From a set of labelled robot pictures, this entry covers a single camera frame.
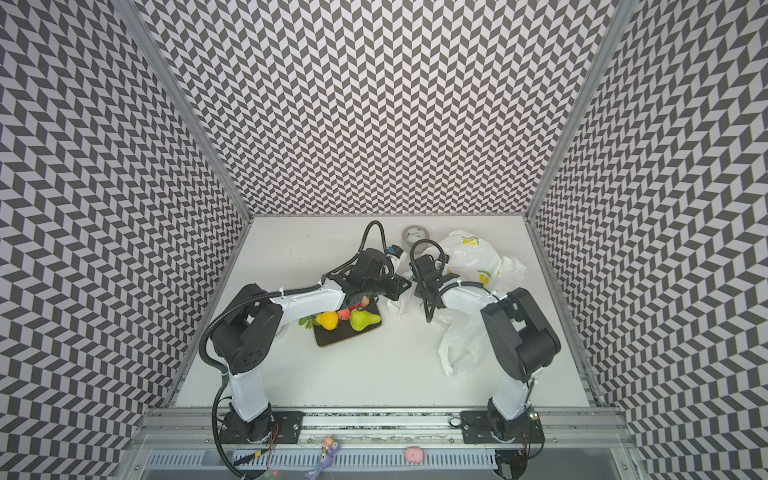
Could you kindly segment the white plastic bag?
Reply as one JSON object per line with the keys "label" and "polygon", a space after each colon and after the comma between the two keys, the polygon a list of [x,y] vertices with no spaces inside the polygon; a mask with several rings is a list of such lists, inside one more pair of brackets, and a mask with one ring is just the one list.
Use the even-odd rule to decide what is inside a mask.
{"label": "white plastic bag", "polygon": [[413,290],[406,297],[421,302],[422,316],[445,329],[437,348],[443,373],[448,377],[469,373],[490,351],[490,341],[480,311],[523,285],[526,266],[517,258],[498,252],[487,240],[465,230],[455,230],[445,238],[431,238],[412,246],[404,243],[399,267],[424,254],[449,256],[450,273],[459,277],[440,292],[445,307],[436,309],[415,295],[411,267],[406,278]]}

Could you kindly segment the green fake pear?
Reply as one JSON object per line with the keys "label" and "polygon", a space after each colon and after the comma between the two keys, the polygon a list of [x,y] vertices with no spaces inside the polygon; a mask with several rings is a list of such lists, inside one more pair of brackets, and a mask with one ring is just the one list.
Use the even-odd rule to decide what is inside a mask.
{"label": "green fake pear", "polygon": [[356,332],[362,332],[366,328],[380,324],[382,317],[379,314],[366,310],[352,310],[349,317],[349,324]]}

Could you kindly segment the yellow fake lemon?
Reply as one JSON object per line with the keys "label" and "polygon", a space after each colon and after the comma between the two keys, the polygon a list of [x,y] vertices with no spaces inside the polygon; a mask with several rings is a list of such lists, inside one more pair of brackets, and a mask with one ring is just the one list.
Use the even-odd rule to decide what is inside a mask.
{"label": "yellow fake lemon", "polygon": [[334,331],[339,325],[338,313],[336,311],[320,313],[315,317],[315,322],[326,331]]}

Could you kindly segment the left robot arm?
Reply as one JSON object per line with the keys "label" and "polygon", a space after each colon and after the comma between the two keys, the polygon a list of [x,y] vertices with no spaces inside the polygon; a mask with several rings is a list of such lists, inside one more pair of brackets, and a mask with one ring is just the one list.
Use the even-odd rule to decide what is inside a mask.
{"label": "left robot arm", "polygon": [[358,321],[368,314],[376,299],[397,300],[411,283],[397,274],[403,249],[389,245],[378,220],[366,226],[355,254],[303,288],[267,291],[257,284],[243,287],[202,333],[198,355],[219,371],[223,391],[231,404],[222,420],[213,420],[215,433],[233,439],[262,443],[274,434],[276,421],[265,393],[261,364],[267,358],[278,331],[285,325],[307,320],[326,331],[347,323],[360,333],[373,321]]}

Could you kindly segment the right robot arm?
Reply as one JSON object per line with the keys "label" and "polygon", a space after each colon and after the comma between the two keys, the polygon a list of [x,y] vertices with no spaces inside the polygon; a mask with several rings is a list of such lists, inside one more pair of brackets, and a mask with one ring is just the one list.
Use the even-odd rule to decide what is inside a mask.
{"label": "right robot arm", "polygon": [[427,322],[438,309],[452,309],[486,332],[503,370],[487,404],[491,434],[501,443],[531,441],[532,429],[525,424],[533,419],[533,382],[561,351],[560,339],[535,299],[524,288],[501,295],[480,281],[447,273],[448,255],[434,240],[415,241],[409,256],[414,294],[422,300]]}

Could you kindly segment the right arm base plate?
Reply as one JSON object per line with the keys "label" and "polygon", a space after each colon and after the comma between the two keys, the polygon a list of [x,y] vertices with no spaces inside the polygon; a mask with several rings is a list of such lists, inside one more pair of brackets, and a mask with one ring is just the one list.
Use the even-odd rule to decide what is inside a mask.
{"label": "right arm base plate", "polygon": [[524,411],[509,420],[495,412],[465,410],[459,419],[465,444],[536,445],[545,441],[540,417],[535,411]]}

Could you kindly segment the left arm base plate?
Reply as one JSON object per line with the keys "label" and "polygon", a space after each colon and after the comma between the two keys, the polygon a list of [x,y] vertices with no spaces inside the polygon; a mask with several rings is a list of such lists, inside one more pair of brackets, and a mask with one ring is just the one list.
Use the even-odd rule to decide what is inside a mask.
{"label": "left arm base plate", "polygon": [[217,419],[217,433],[222,444],[297,444],[303,419],[299,410],[265,411],[246,422],[230,411]]}

